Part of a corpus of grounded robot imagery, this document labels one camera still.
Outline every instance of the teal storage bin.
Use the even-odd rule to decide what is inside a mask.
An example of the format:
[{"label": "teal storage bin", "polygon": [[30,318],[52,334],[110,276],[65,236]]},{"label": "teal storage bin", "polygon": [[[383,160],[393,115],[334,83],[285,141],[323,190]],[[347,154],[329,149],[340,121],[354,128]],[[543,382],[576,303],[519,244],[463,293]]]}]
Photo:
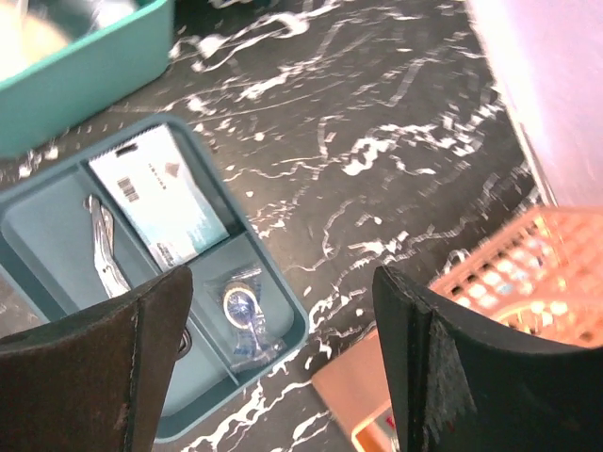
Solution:
[{"label": "teal storage bin", "polygon": [[173,0],[139,5],[118,23],[0,81],[0,158],[41,145],[166,70]]},{"label": "teal storage bin", "polygon": [[[113,214],[115,259],[130,285],[140,285],[160,270],[88,162],[163,123],[170,127],[228,236],[187,263],[195,289],[187,322],[192,348],[174,367],[156,434],[159,443],[191,430],[301,347],[308,334],[307,313],[221,181],[208,152],[185,123],[155,115],[0,193],[0,273],[42,321],[52,322],[101,302],[106,292],[94,269],[90,213],[83,207],[89,194]],[[230,368],[235,332],[205,283],[249,264],[262,268],[260,305],[267,329],[283,339],[285,350],[268,365],[235,374]]]}]

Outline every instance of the tray divider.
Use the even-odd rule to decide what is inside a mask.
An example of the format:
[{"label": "tray divider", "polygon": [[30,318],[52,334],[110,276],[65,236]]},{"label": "tray divider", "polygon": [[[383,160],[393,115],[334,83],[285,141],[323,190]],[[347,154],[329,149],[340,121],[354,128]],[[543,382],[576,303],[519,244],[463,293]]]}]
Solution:
[{"label": "tray divider", "polygon": [[216,344],[216,342],[212,339],[211,334],[209,334],[209,331],[207,331],[207,329],[205,328],[205,326],[204,326],[203,322],[201,321],[201,319],[199,318],[199,316],[196,315],[195,313],[193,313],[191,310],[190,313],[188,313],[188,318],[190,319],[192,326],[195,328],[195,330],[199,333],[199,335],[201,337],[203,337],[207,346],[209,348],[211,348],[211,351],[220,359],[220,361],[221,361],[222,365],[224,366],[224,368],[226,369],[226,373],[228,373],[228,376],[230,377],[230,379],[237,386],[240,386],[240,382],[238,381],[238,378],[236,377],[236,375],[233,373],[233,371],[230,368],[230,363],[228,361],[228,358],[226,357],[224,352],[220,349],[218,344]]}]

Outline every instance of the plastic bag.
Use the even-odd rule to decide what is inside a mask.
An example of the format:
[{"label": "plastic bag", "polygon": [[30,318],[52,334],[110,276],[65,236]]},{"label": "plastic bag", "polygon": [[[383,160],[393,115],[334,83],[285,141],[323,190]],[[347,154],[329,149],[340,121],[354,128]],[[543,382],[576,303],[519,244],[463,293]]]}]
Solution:
[{"label": "plastic bag", "polygon": [[231,364],[234,372],[268,364],[285,349],[283,340],[266,329],[261,309],[261,274],[262,268],[253,264],[205,284],[208,295],[222,308],[236,333]]}]

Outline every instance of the black marble countertop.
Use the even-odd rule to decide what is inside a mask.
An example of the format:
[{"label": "black marble countertop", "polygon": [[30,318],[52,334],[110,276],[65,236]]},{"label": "black marble countertop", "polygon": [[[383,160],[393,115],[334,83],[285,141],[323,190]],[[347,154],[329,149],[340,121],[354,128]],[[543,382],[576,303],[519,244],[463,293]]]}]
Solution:
[{"label": "black marble countertop", "polygon": [[282,0],[214,10],[182,0],[176,30],[163,76],[2,162],[0,187],[155,112],[185,119],[311,331],[266,378],[156,450],[351,451],[310,377],[374,328],[374,267],[428,283],[536,196],[464,3]]}]

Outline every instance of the pink wall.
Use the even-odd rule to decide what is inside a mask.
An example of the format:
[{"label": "pink wall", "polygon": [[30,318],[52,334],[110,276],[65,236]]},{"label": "pink wall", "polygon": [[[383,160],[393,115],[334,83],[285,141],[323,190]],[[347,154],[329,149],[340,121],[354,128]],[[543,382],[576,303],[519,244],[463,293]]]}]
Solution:
[{"label": "pink wall", "polygon": [[603,1],[468,4],[557,202],[603,204]]}]

